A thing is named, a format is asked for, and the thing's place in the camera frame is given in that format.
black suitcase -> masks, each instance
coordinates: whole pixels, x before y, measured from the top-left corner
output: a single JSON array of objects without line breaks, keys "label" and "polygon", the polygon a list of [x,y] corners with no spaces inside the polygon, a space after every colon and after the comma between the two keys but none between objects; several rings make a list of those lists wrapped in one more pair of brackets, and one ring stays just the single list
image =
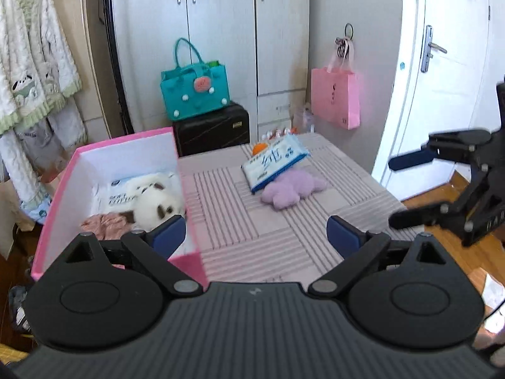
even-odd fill
[{"label": "black suitcase", "polygon": [[180,157],[249,144],[249,114],[236,103],[173,124]]}]

wardrobe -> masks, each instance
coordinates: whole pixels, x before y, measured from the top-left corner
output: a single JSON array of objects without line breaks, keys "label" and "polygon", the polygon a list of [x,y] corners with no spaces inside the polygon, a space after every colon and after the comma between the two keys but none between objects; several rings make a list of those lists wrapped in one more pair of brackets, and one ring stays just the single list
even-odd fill
[{"label": "wardrobe", "polygon": [[[305,102],[309,0],[106,0],[116,85],[136,132],[170,125],[161,72],[189,39],[204,61],[226,65],[231,99],[249,112],[251,139],[290,127]],[[198,61],[179,49],[181,65]]]}]

pink cloth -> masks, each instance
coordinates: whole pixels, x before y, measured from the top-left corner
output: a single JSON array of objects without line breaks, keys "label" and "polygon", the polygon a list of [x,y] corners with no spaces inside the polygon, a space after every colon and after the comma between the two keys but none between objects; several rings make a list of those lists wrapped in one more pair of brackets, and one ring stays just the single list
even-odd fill
[{"label": "pink cloth", "polygon": [[276,210],[292,207],[307,198],[313,192],[326,189],[327,183],[306,171],[290,169],[268,184],[261,195],[261,200],[273,205]]},{"label": "pink cloth", "polygon": [[116,240],[130,232],[131,225],[121,214],[99,214],[86,219],[81,229],[94,233],[98,240]]}]

pink box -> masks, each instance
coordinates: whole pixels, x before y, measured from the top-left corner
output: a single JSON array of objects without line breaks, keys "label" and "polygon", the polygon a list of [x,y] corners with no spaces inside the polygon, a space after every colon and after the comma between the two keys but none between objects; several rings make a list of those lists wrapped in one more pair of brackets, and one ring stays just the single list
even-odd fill
[{"label": "pink box", "polygon": [[[31,272],[33,279],[39,280],[79,234],[82,221],[96,213],[92,212],[93,201],[100,184],[164,171],[179,173],[172,128],[128,135],[77,149],[65,169],[42,229]],[[186,240],[169,261],[207,287],[191,218],[186,222]]]}]

blue gripper pad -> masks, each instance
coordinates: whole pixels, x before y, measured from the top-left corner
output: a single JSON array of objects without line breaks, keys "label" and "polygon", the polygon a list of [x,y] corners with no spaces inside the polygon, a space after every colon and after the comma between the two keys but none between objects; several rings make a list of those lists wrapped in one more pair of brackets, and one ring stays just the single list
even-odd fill
[{"label": "blue gripper pad", "polygon": [[146,242],[165,259],[170,258],[185,239],[186,221],[180,215],[170,218],[146,236]]},{"label": "blue gripper pad", "polygon": [[326,224],[326,237],[335,250],[347,259],[366,242],[366,235],[338,216],[332,216]]},{"label": "blue gripper pad", "polygon": [[437,154],[426,148],[391,158],[388,165],[389,169],[392,171],[401,171],[407,168],[417,167],[418,165],[428,164],[435,158],[437,158]]}]

